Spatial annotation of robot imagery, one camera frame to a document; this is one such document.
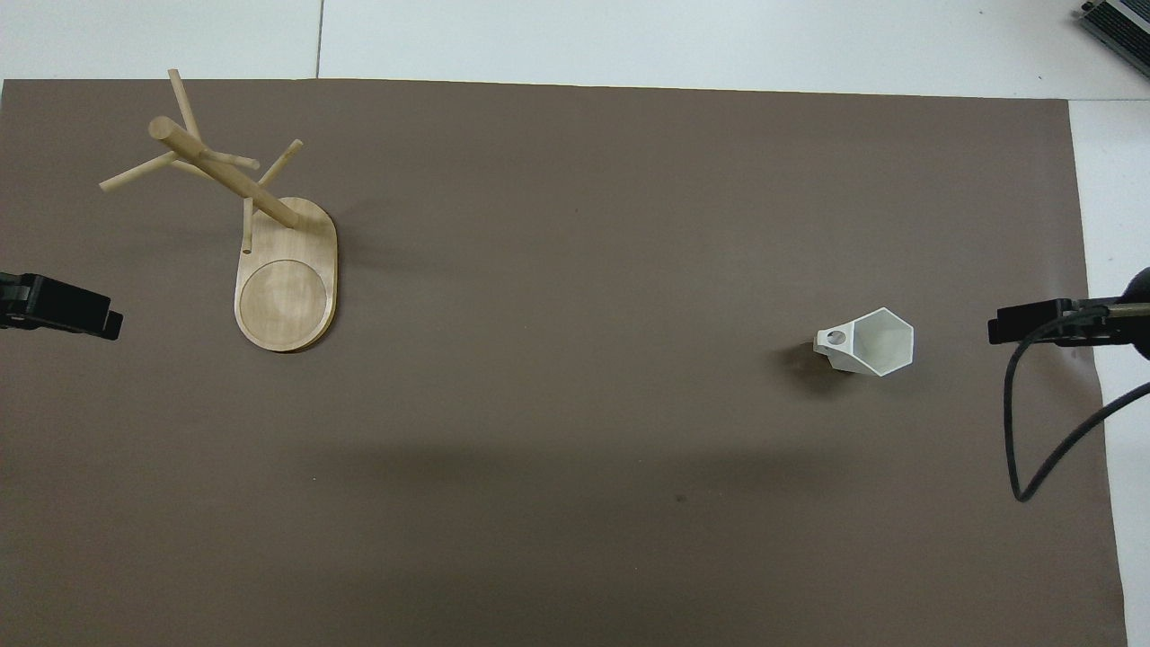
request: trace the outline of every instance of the brown surface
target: brown surface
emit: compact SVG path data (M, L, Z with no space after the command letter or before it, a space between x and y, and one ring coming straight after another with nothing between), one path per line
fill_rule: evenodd
M5 83L0 257L113 295L0 334L5 645L1121 645L1103 439L1009 492L996 307L1086 293L1066 103L189 82L340 239L299 355L167 80ZM915 362L836 373L887 305ZM1021 371L1022 470L1099 405Z

